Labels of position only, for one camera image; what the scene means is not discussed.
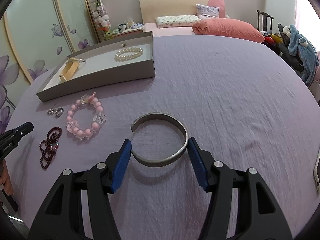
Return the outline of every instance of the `pearl bracelet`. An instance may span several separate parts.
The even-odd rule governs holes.
[[[133,54],[127,55],[127,56],[122,56],[121,54],[127,53],[127,52],[134,52]],[[115,60],[119,61],[125,61],[125,60],[130,60],[134,59],[136,57],[140,57],[143,54],[143,49],[138,48],[138,47],[130,47],[130,48],[125,48],[119,50],[116,55],[115,55]]]
[[[92,96],[84,95],[78,99],[74,104],[71,105],[71,109],[67,111],[67,131],[77,136],[79,139],[84,137],[90,138],[93,135],[93,132],[97,132],[100,129],[100,125],[106,120],[106,117],[103,113],[103,107],[99,102],[99,99],[95,97],[96,92]],[[91,127],[81,130],[79,128],[79,123],[76,119],[73,118],[74,113],[81,105],[92,104],[96,108],[96,115],[93,117],[93,122]]]

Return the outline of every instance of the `dark red beaded bracelet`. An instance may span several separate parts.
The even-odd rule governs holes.
[[[39,144],[39,148],[41,151],[41,158],[40,158],[40,165],[41,167],[46,170],[51,161],[52,158],[55,156],[56,151],[59,147],[59,143],[58,140],[60,138],[62,134],[62,129],[60,127],[53,127],[47,134],[47,139],[43,140],[40,144]],[[42,148],[42,145],[45,144],[46,148],[45,150]]]

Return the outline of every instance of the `metal screw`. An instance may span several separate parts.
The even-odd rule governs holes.
[[[68,176],[68,175],[71,174],[71,170],[66,169],[66,170],[64,170],[64,171],[62,172],[62,174],[65,175],[65,176]]]
[[[216,166],[217,168],[221,168],[223,166],[223,163],[220,161],[216,161],[213,163],[214,166]]]
[[[106,164],[105,163],[98,163],[97,164],[97,168],[98,169],[104,169],[106,167]]]
[[[249,168],[249,172],[251,174],[257,174],[257,170],[255,168]]]

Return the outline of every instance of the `pink pillow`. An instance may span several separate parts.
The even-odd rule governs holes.
[[[208,0],[207,6],[216,6],[219,7],[219,18],[226,17],[226,10],[224,6],[224,0]]]
[[[264,42],[261,32],[250,23],[230,18],[212,18],[196,22],[192,29],[195,34],[226,36],[243,40]]]

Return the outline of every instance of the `jewelry box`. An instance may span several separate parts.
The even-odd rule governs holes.
[[[42,102],[95,87],[155,77],[152,32],[122,35],[69,55],[44,81],[37,96]],[[69,80],[59,75],[71,58],[79,60]]]

